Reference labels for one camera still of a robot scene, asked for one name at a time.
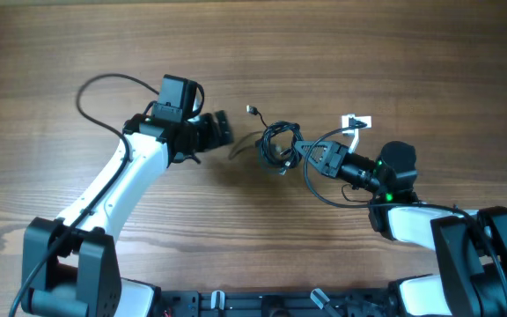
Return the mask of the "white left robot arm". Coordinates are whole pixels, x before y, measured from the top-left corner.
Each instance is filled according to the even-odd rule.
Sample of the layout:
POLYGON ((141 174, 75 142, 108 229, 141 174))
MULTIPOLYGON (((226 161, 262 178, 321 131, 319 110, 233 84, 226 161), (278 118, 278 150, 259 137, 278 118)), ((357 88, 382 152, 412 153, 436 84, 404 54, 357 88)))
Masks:
POLYGON ((121 277, 116 243, 147 188, 172 164, 230 144, 225 112, 202 112, 197 82, 165 75, 156 99, 112 129, 120 142, 84 193, 23 237, 21 287, 10 315, 170 316, 160 287, 121 277))

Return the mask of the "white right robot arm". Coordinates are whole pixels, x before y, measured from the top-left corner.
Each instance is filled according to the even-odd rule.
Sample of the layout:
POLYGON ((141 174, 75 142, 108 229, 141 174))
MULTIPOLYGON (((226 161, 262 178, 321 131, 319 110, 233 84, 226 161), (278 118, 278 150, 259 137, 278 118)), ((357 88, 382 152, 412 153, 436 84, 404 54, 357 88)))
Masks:
POLYGON ((392 283, 399 316, 507 316, 507 208, 461 210, 425 203, 414 191, 415 148, 392 141, 374 160, 333 141, 298 141, 320 174, 372 193, 364 204, 374 231, 428 248, 436 275, 392 283))

